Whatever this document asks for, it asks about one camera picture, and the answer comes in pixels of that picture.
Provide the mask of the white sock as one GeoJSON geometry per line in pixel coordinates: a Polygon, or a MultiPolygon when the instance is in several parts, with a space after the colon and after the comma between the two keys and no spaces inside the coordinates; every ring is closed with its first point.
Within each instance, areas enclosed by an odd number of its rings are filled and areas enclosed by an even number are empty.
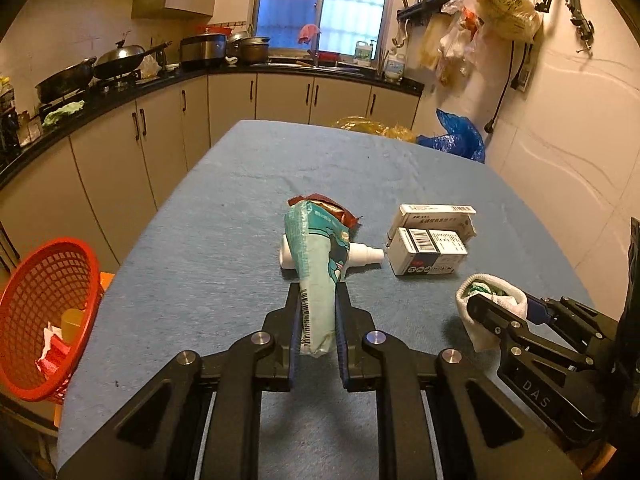
{"type": "Polygon", "coordinates": [[[524,322],[528,299],[521,289],[498,276],[477,273],[469,276],[454,295],[459,316],[476,353],[498,350],[495,332],[499,312],[506,311],[524,322]]]}

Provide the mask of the white spray bottle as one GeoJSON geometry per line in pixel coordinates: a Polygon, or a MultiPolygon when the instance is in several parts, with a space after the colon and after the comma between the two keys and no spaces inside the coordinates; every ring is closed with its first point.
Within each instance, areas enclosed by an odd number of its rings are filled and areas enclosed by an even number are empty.
{"type": "MultiPolygon", "coordinates": [[[[369,264],[380,264],[383,262],[384,257],[385,254],[383,249],[373,248],[365,244],[352,243],[349,245],[345,268],[362,268],[369,264]]],[[[295,263],[285,235],[282,236],[279,249],[279,264],[280,268],[283,270],[295,269],[295,263]]]]}

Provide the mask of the teal cartoon pouch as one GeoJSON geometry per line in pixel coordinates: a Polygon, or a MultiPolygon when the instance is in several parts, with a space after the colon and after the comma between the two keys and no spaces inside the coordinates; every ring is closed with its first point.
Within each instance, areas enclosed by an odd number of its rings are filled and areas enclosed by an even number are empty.
{"type": "Polygon", "coordinates": [[[300,351],[318,358],[335,346],[335,287],[343,279],[349,229],[308,200],[290,207],[284,227],[300,286],[300,351]]]}

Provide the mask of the red brown snack bag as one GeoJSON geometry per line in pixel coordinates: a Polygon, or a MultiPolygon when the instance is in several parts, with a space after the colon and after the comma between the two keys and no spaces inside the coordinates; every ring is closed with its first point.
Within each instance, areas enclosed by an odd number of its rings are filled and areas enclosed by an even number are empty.
{"type": "Polygon", "coordinates": [[[332,198],[322,194],[314,193],[291,197],[288,200],[288,206],[294,206],[303,200],[308,200],[308,202],[323,208],[329,214],[332,214],[333,217],[337,218],[337,220],[341,222],[343,226],[346,226],[346,228],[355,229],[356,226],[359,226],[359,217],[355,216],[351,211],[337,203],[335,200],[332,200],[332,198]]]}

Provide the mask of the white green medicine box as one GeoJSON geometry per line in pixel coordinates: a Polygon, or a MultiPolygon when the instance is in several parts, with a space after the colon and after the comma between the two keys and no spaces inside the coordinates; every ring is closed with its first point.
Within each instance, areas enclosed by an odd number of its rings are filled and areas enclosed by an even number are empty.
{"type": "Polygon", "coordinates": [[[454,231],[398,228],[387,248],[396,276],[451,274],[467,256],[454,231]]]}

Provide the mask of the long white medicine box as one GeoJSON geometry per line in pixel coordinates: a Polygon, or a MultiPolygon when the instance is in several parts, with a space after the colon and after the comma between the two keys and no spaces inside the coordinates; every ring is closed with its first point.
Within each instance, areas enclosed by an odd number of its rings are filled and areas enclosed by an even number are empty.
{"type": "Polygon", "coordinates": [[[466,243],[476,237],[475,215],[476,210],[468,205],[401,204],[387,232],[386,245],[399,228],[454,231],[466,243]]]}

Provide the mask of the yellow square plastic bowl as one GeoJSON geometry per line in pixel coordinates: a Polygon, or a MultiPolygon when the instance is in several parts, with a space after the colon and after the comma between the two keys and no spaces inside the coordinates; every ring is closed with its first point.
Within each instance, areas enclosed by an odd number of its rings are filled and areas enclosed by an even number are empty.
{"type": "Polygon", "coordinates": [[[71,346],[82,333],[84,325],[85,310],[67,309],[61,318],[62,339],[71,346]]]}

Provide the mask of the pink paper box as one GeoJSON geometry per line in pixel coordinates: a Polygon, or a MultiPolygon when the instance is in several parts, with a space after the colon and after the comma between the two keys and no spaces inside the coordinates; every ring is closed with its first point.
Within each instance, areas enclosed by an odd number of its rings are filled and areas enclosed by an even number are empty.
{"type": "Polygon", "coordinates": [[[49,323],[43,329],[43,348],[36,367],[44,377],[53,376],[70,352],[70,345],[62,338],[62,330],[49,323]]]}

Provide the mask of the blue tablecloth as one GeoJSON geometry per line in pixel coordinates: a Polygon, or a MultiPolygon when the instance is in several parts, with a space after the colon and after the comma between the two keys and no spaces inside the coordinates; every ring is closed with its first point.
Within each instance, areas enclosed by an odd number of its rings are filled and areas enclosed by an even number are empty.
{"type": "Polygon", "coordinates": [[[290,394],[268,396],[260,471],[271,479],[373,479],[374,400],[347,393],[333,351],[336,282],[354,306],[412,348],[469,345],[454,295],[474,273],[541,296],[582,298],[551,235],[490,168],[380,136],[284,122],[240,122],[189,172],[137,241],[99,307],[65,397],[58,458],[67,463],[181,350],[209,354],[281,307],[288,200],[319,193],[360,219],[356,239],[385,243],[402,204],[474,208],[476,234],[454,274],[398,278],[387,263],[344,272],[319,238],[300,276],[314,351],[290,394]]]}

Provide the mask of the yellow plastic bag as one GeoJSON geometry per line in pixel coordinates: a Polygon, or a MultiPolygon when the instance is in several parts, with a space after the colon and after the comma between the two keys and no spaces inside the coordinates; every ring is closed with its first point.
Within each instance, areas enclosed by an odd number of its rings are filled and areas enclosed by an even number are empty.
{"type": "Polygon", "coordinates": [[[384,136],[387,139],[401,140],[408,143],[416,142],[416,134],[402,125],[386,126],[382,122],[360,116],[348,116],[337,119],[331,124],[332,128],[348,131],[384,136]]]}

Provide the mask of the blue plastic bag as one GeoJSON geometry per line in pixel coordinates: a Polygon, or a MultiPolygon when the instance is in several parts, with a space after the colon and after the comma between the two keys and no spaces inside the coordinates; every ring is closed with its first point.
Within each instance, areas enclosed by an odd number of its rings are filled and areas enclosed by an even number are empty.
{"type": "Polygon", "coordinates": [[[440,108],[436,110],[436,117],[445,133],[440,136],[417,136],[416,144],[484,164],[485,142],[469,118],[440,108]]]}

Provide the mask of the detergent bottle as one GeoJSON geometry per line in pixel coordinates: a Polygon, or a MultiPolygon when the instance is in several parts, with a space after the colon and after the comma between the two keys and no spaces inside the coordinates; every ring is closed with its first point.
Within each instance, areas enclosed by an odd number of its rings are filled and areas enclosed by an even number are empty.
{"type": "Polygon", "coordinates": [[[358,66],[370,66],[375,51],[375,41],[358,40],[355,46],[354,62],[358,66]]]}

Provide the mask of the red plastic basket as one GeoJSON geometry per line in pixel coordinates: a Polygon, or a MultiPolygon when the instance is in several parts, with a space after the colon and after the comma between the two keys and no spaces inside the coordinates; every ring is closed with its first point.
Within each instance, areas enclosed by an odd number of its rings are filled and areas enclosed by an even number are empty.
{"type": "Polygon", "coordinates": [[[82,240],[50,240],[23,259],[1,296],[2,384],[24,401],[63,403],[103,296],[98,258],[82,240]],[[82,333],[62,366],[47,378],[36,367],[43,329],[49,323],[61,328],[67,309],[86,311],[82,333]]]}

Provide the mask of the dark cooking pot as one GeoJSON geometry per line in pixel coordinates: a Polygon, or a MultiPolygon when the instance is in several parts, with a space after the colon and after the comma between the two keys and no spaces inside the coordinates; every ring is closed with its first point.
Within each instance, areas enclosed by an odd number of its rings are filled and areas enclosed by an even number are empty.
{"type": "Polygon", "coordinates": [[[227,41],[227,55],[229,58],[237,58],[239,64],[267,63],[269,46],[269,37],[236,34],[227,41]]]}

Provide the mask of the pink cloth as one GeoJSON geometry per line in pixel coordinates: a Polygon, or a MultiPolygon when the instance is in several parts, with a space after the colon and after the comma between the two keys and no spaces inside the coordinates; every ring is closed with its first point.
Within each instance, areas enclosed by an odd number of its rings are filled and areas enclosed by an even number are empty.
{"type": "Polygon", "coordinates": [[[311,44],[311,41],[316,39],[319,34],[320,29],[316,24],[306,24],[301,29],[299,29],[297,42],[299,44],[311,44]]]}

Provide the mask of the silver rice cooker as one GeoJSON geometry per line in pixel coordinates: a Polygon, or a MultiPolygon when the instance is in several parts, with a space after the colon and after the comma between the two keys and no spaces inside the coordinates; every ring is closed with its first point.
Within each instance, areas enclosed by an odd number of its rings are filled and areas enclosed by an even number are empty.
{"type": "Polygon", "coordinates": [[[201,34],[180,41],[180,65],[184,70],[218,66],[226,62],[227,37],[224,34],[201,34]]]}

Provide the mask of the window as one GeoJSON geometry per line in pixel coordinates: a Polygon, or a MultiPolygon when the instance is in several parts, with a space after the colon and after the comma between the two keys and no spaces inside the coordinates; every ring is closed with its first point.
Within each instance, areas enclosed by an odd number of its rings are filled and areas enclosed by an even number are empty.
{"type": "Polygon", "coordinates": [[[321,51],[354,55],[358,40],[383,37],[387,0],[254,0],[253,29],[270,38],[277,49],[321,51]],[[320,34],[311,44],[299,44],[299,29],[314,23],[320,34]]]}

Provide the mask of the hanging plastic bags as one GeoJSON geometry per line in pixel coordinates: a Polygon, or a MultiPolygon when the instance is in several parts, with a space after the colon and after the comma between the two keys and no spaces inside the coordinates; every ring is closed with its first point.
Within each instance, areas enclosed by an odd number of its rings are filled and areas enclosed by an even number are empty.
{"type": "Polygon", "coordinates": [[[416,62],[444,86],[484,70],[507,44],[532,44],[542,24],[538,0],[426,0],[416,62]]]}

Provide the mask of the black wok with lid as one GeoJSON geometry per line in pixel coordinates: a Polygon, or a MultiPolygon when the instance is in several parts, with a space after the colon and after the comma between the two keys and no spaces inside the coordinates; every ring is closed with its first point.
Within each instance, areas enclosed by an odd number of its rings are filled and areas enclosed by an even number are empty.
{"type": "Polygon", "coordinates": [[[93,64],[93,76],[99,80],[107,80],[125,76],[136,70],[148,55],[163,51],[171,45],[171,41],[163,42],[155,47],[145,49],[138,44],[128,44],[124,40],[116,42],[116,48],[101,55],[93,64]]]}

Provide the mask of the green rag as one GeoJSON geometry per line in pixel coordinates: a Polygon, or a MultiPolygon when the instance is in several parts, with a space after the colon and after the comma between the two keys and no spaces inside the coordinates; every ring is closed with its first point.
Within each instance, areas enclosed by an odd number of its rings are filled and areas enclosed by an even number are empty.
{"type": "Polygon", "coordinates": [[[63,118],[72,116],[80,112],[85,106],[84,100],[79,100],[76,102],[68,102],[56,110],[51,110],[44,115],[42,120],[43,127],[51,127],[57,125],[63,118]]]}

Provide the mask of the black frying pan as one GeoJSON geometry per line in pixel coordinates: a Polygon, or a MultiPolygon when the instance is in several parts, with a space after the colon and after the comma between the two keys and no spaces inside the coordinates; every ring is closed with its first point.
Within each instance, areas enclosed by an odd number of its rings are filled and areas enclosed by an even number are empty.
{"type": "Polygon", "coordinates": [[[53,74],[36,85],[40,104],[49,104],[64,98],[70,93],[88,87],[93,78],[93,65],[96,57],[85,58],[80,63],[53,74]]]}

